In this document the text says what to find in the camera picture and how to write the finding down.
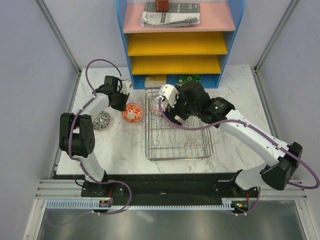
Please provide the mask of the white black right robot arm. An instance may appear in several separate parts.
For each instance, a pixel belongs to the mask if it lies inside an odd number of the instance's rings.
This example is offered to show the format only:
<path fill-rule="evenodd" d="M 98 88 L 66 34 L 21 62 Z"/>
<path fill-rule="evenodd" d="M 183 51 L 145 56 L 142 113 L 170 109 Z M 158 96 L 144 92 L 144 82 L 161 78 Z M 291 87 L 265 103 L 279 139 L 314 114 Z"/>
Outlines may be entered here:
<path fill-rule="evenodd" d="M 159 90 L 161 100 L 167 100 L 164 115 L 175 127 L 183 128 L 180 120 L 190 116 L 199 118 L 207 126 L 227 132 L 256 152 L 264 164 L 248 170 L 239 170 L 231 179 L 229 191 L 235 197 L 247 190 L 265 186 L 282 191 L 299 166 L 303 148 L 288 144 L 261 130 L 245 118 L 233 104 L 222 97 L 211 98 L 203 86 L 194 80 L 182 86 L 165 84 Z"/>

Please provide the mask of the orange floral white bowl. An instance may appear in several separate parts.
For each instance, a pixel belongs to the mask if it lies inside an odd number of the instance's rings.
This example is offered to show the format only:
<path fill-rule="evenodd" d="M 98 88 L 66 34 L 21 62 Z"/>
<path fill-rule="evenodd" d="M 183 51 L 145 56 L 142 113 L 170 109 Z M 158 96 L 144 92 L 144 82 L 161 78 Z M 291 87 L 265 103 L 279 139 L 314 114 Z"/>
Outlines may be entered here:
<path fill-rule="evenodd" d="M 144 117 L 144 109 L 137 103 L 127 103 L 122 118 L 128 123 L 138 123 Z"/>

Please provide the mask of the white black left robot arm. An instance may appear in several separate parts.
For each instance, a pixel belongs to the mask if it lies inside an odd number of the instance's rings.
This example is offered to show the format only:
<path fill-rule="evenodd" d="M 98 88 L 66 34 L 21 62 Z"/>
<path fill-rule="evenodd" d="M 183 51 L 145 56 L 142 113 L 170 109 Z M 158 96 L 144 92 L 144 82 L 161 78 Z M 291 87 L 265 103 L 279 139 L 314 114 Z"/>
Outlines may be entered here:
<path fill-rule="evenodd" d="M 79 163 L 85 179 L 92 182 L 92 191 L 106 196 L 110 185 L 104 181 L 106 172 L 94 153 L 95 133 L 93 121 L 108 107 L 119 112 L 126 110 L 132 82 L 107 75 L 104 83 L 95 89 L 90 99 L 76 112 L 63 113 L 59 122 L 59 148 Z"/>

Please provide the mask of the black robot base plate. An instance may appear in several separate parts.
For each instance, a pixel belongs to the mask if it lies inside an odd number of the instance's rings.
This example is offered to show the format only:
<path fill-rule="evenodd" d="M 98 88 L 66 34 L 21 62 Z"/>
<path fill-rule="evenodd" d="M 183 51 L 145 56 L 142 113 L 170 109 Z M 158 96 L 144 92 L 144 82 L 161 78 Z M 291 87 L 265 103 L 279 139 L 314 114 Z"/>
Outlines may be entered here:
<path fill-rule="evenodd" d="M 242 190 L 233 182 L 235 173 L 176 173 L 176 174 L 108 174 L 100 185 L 85 181 L 81 196 L 111 197 L 125 205 L 196 205 L 221 204 L 223 198 L 254 199 L 258 188 Z"/>

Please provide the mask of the blue triangle pattern bowl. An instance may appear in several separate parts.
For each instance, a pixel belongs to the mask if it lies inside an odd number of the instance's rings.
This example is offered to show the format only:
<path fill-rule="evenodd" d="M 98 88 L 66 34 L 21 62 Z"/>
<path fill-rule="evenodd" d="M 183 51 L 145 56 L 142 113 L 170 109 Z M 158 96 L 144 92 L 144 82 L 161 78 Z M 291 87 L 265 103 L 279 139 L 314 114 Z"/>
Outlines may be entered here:
<path fill-rule="evenodd" d="M 155 96 L 150 102 L 149 102 L 149 110 L 154 115 L 161 115 L 160 109 L 162 109 L 163 112 L 166 111 L 169 103 L 168 101 L 162 100 L 159 107 L 159 100 L 161 100 L 160 96 Z"/>

